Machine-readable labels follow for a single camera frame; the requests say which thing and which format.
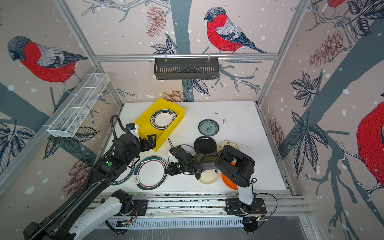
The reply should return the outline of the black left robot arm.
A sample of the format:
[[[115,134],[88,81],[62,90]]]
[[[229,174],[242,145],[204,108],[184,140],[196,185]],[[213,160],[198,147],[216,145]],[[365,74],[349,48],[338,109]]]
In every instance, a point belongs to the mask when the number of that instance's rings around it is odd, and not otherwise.
[[[93,200],[112,182],[140,153],[156,147],[157,135],[138,139],[132,133],[125,133],[113,140],[113,145],[91,168],[86,182],[56,211],[40,223],[32,222],[23,231],[26,240],[73,240],[77,235],[70,233],[75,221]]]

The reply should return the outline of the small green-rimmed white plate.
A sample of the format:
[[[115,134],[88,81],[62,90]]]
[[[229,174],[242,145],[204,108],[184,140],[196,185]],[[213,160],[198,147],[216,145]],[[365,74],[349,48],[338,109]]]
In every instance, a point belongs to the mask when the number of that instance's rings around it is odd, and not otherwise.
[[[166,130],[176,119],[177,114],[170,109],[161,109],[151,116],[151,125],[157,130]]]

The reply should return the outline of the yellow plastic bin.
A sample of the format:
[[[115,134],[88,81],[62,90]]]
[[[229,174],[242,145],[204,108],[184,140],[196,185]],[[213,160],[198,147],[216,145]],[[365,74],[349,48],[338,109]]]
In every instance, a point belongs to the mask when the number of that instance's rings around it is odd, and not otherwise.
[[[151,125],[151,116],[158,110],[161,109],[170,109],[173,110],[177,117],[171,123],[171,125],[166,130],[157,130]],[[169,102],[163,99],[156,100],[137,120],[135,123],[139,125],[139,137],[145,138],[147,135],[157,135],[156,147],[154,151],[158,151],[160,147],[165,143],[171,133],[176,129],[176,127],[181,123],[185,116],[185,109],[173,102]]]

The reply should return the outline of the large green-rimmed striped plate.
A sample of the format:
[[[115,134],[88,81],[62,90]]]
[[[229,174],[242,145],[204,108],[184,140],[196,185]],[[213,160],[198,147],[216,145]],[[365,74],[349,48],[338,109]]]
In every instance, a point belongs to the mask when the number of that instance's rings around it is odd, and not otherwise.
[[[136,186],[144,191],[159,188],[166,180],[168,163],[159,156],[149,156],[142,160],[134,170]]]

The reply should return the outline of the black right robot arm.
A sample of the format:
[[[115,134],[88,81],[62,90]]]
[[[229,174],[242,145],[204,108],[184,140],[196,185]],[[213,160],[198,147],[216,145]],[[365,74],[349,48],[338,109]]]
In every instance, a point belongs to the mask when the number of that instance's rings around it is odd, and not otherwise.
[[[169,150],[168,155],[171,161],[166,168],[166,174],[197,175],[208,170],[219,170],[238,186],[241,203],[247,206],[253,203],[252,175],[255,171],[255,161],[243,152],[226,145],[216,153],[192,156],[182,147],[175,147]]]

